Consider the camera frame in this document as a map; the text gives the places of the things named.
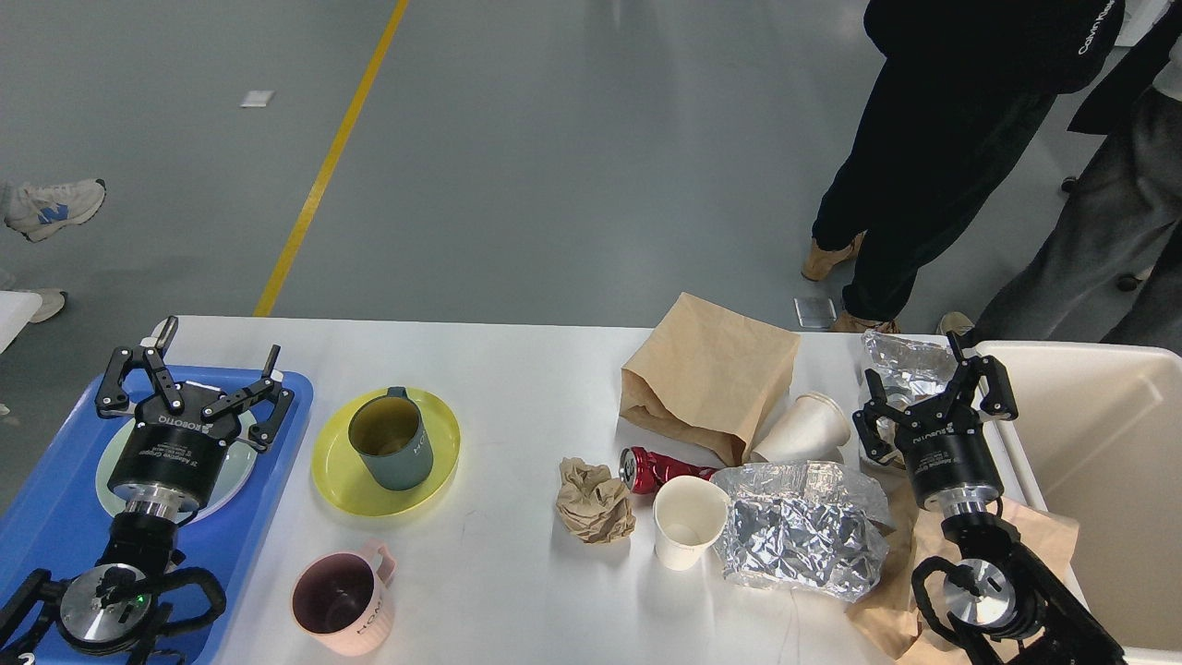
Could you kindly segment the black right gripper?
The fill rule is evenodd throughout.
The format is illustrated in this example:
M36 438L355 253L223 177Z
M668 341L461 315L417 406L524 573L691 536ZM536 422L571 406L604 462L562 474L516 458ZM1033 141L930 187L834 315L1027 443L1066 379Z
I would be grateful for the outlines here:
M947 332L946 338L957 370L929 405L911 405L915 395L896 374L882 376L873 369L862 372L865 386L871 384L870 376L882 383L879 397L871 395L870 400L896 411L907 409L900 426L886 417L873 422L878 441L868 443L860 433L860 458L878 467L907 467L913 496L923 509L952 509L957 502L983 509L1001 496L1004 484L981 425L1017 419L1017 396L1001 361L965 357L965 348L974 345L966 335Z

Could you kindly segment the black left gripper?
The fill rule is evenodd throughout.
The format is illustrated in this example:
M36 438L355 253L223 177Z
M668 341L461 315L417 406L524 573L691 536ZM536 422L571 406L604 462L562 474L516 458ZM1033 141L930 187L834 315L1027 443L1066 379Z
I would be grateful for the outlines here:
M100 387L95 396L97 416L102 419L131 416L132 403L123 391L126 374L143 370L156 395L163 396L165 411L182 413L180 383L165 367L163 357L180 327L177 317L165 317L156 335L139 346L118 346L108 363ZM108 443L108 513L119 514L136 490L145 500L152 484L162 489L182 490L182 508L207 497L202 514L223 508L249 480L255 465L255 451L266 454L274 443L288 409L296 400L292 389L282 387L282 373L275 370L279 345L272 345L260 379L232 395L221 395L201 411L204 426L193 432L189 426L175 426L177 417L151 417L144 428L130 419ZM240 437L240 413L260 400L273 405L269 419L256 420ZM233 439L220 446L217 441Z

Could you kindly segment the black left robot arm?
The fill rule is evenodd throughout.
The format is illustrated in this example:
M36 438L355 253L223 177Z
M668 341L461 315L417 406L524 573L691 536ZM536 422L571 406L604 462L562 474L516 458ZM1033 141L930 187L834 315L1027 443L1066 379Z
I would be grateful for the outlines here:
M217 578L183 565L177 515L195 519L208 506L233 443L269 451L296 393L282 386L279 345L258 382L235 392L176 382L164 356L177 328L177 317L168 317L156 335L113 350L95 408L102 419L132 420L108 480L124 509L92 568L60 580L35 569L18 586L4 606L5 664L33 661L52 626L79 653L124 652L144 664L161 654L161 638L202 630L223 614Z

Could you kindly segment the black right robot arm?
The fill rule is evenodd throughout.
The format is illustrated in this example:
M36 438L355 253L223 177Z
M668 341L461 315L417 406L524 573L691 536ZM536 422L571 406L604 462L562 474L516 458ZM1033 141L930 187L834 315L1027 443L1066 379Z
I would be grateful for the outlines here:
M1004 491L983 441L983 419L1017 419L1007 370L993 357L965 357L970 340L950 333L957 361L949 383L926 400L892 408L879 374L866 370L870 397L853 413L862 446L882 459L879 419L894 420L916 504L943 516L959 562L928 558L911 586L926 622L974 664L996 664L994 644L1014 640L1017 664L1122 664L1121 645L1069 592L1013 524L989 510Z

